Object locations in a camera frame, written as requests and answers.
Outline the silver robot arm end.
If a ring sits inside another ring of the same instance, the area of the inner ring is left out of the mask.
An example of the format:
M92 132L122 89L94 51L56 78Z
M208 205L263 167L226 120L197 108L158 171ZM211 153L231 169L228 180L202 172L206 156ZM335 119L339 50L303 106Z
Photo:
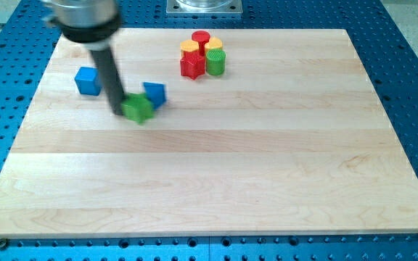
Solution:
M66 39L83 44L90 51L110 46L112 35L121 26L116 0L42 0L52 13L44 18Z

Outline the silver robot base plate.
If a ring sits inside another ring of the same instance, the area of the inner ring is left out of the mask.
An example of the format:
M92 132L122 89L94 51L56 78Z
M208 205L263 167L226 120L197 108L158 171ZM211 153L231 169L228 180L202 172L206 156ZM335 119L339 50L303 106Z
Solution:
M189 14L242 14L242 0L167 0L166 13Z

